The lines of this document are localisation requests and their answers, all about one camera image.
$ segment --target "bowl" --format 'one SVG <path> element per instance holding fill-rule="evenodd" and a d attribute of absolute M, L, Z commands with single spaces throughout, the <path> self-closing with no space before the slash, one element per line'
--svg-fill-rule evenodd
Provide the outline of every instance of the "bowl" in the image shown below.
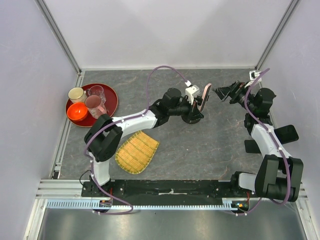
<path fill-rule="evenodd" d="M 78 122 L 87 117 L 88 109 L 83 102 L 76 102 L 68 108 L 66 115 L 70 120 Z"/>

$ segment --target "woven mat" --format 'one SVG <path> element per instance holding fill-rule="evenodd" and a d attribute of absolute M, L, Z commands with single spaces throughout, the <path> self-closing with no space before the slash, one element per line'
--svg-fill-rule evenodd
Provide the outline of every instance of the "woven mat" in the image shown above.
<path fill-rule="evenodd" d="M 117 150 L 115 161 L 126 172 L 139 174 L 149 165 L 158 146 L 158 141 L 138 131 Z"/>

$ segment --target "red tray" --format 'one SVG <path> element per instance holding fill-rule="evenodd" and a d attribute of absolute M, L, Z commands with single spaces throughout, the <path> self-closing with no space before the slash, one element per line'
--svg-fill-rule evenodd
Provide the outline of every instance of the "red tray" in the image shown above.
<path fill-rule="evenodd" d="M 108 115 L 110 117 L 112 117 L 115 114 L 115 111 L 118 107 L 118 96 L 117 96 L 115 90 L 113 90 L 108 85 L 105 85 L 102 83 L 91 83 L 91 84 L 82 86 L 82 89 L 89 90 L 91 87 L 93 87 L 95 85 L 99 85 L 99 86 L 103 87 L 104 95 L 105 95 L 105 104 L 104 105 L 105 105 L 105 108 L 107 109 Z M 67 113 L 68 108 L 72 104 L 73 104 L 72 101 L 70 101 L 70 99 L 69 99 L 68 102 L 66 103 L 66 106 L 65 106 L 66 113 Z M 93 116 L 91 116 L 91 114 L 89 112 L 87 117 L 85 119 L 83 119 L 82 121 L 72 121 L 71 119 L 69 119 L 69 120 L 79 127 L 90 128 L 95 124 L 97 119 L 95 119 Z"/>

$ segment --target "wall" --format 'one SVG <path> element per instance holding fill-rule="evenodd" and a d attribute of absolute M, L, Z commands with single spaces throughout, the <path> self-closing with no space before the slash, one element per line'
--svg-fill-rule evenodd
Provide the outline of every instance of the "wall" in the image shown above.
<path fill-rule="evenodd" d="M 45 0 L 81 68 L 253 67 L 290 0 Z"/>
<path fill-rule="evenodd" d="M 34 0 L 0 2 L 0 239 L 23 238 L 76 73 Z"/>
<path fill-rule="evenodd" d="M 278 126 L 293 124 L 297 142 L 286 149 L 304 163 L 303 184 L 320 223 L 320 28 L 318 0 L 300 1 L 263 68 L 263 85 L 274 90 Z"/>

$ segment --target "glass mug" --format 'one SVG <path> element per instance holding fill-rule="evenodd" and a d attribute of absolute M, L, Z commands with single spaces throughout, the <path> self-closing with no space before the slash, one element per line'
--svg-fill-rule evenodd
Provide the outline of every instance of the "glass mug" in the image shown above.
<path fill-rule="evenodd" d="M 102 114 L 106 114 L 108 112 L 106 106 L 98 95 L 88 96 L 84 104 L 95 119 L 98 119 Z"/>
<path fill-rule="evenodd" d="M 86 91 L 81 87 L 72 88 L 68 93 L 68 97 L 73 104 L 78 102 L 84 103 L 87 99 Z"/>
<path fill-rule="evenodd" d="M 88 90 L 88 96 L 91 96 L 91 95 L 98 95 L 102 99 L 103 104 L 105 104 L 106 95 L 105 95 L 105 92 L 104 92 L 104 88 L 102 86 L 99 86 L 99 85 L 92 86 Z"/>

